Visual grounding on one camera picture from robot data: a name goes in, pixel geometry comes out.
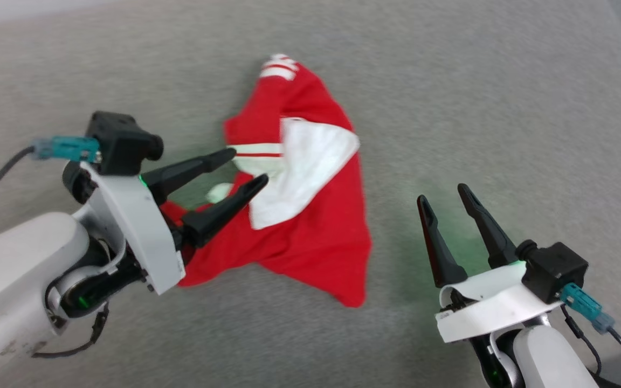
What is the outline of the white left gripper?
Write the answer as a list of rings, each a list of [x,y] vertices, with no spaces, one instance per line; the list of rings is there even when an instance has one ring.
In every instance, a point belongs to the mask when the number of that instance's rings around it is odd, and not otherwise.
[[[142,181],[138,175],[101,175],[88,162],[81,162],[81,169],[96,184],[86,206],[93,209],[99,231],[109,233],[111,243],[118,243],[119,254],[132,250],[157,295],[175,287],[185,276],[182,254],[176,249],[158,205],[193,179],[231,162],[236,155],[234,148],[223,148],[146,172]],[[181,217],[181,245],[207,245],[265,188],[268,180],[267,174],[259,175],[205,210],[185,213]]]

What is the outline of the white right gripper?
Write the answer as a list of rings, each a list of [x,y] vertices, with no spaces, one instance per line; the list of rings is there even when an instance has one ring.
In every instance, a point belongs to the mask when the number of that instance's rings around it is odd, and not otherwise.
[[[547,304],[525,285],[524,262],[517,262],[516,245],[467,184],[457,186],[466,213],[475,221],[492,268],[468,278],[456,263],[438,228],[438,218],[426,196],[417,197],[417,209],[439,304],[436,314],[443,342],[464,341],[522,323],[560,306]]]

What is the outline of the red and white basketball jersey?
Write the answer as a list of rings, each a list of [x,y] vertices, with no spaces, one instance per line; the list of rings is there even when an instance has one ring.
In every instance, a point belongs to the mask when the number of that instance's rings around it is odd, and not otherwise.
[[[271,55],[224,135],[236,150],[237,173],[212,187],[199,211],[259,175],[268,184],[204,248],[185,249],[180,287],[255,263],[346,307],[362,306],[371,237],[360,141],[321,78],[286,54]]]

